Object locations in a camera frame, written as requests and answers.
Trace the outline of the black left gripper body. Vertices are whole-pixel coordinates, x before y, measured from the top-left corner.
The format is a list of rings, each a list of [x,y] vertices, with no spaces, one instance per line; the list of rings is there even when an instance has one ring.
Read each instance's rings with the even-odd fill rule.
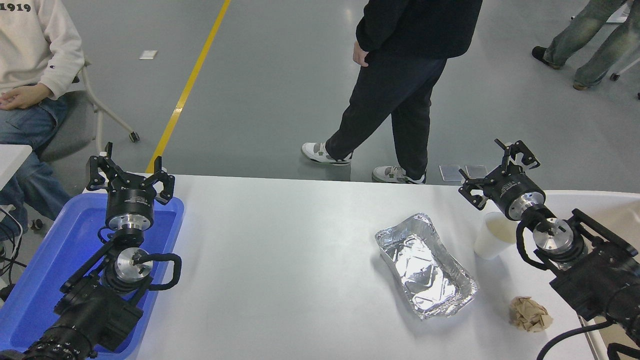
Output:
[[[105,221],[112,222],[124,215],[139,215],[148,222],[154,220],[154,187],[129,188],[114,186],[110,182],[107,186],[107,207]]]

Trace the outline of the person's hand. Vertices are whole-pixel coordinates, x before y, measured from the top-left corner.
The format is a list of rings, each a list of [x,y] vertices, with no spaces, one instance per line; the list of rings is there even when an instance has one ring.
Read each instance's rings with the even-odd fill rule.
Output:
[[[363,50],[359,42],[356,40],[353,44],[352,61],[361,66],[361,68],[368,68],[369,64],[366,60],[368,54],[369,52]]]
[[[19,86],[1,94],[0,109],[5,111],[27,109],[52,95],[51,89],[42,83]]]

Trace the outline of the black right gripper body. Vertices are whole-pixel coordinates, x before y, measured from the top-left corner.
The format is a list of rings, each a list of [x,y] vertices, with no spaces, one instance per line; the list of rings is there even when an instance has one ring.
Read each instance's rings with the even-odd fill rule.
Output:
[[[487,180],[484,196],[510,220],[520,220],[526,209],[546,202],[546,194],[521,167],[496,168],[488,174]]]

